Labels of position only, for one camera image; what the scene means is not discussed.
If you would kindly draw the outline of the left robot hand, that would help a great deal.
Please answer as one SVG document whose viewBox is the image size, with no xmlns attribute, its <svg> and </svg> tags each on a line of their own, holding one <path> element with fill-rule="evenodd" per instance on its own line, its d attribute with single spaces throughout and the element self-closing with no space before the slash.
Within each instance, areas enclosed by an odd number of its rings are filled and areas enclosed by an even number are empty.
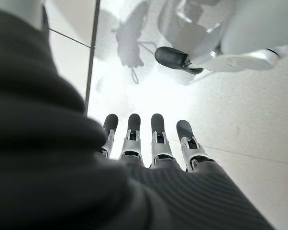
<svg viewBox="0 0 288 230">
<path fill-rule="evenodd" d="M 107 139 L 60 77 L 44 5 L 0 7 L 0 230 L 270 230 L 213 160 L 196 172 L 99 154 Z"/>
</svg>

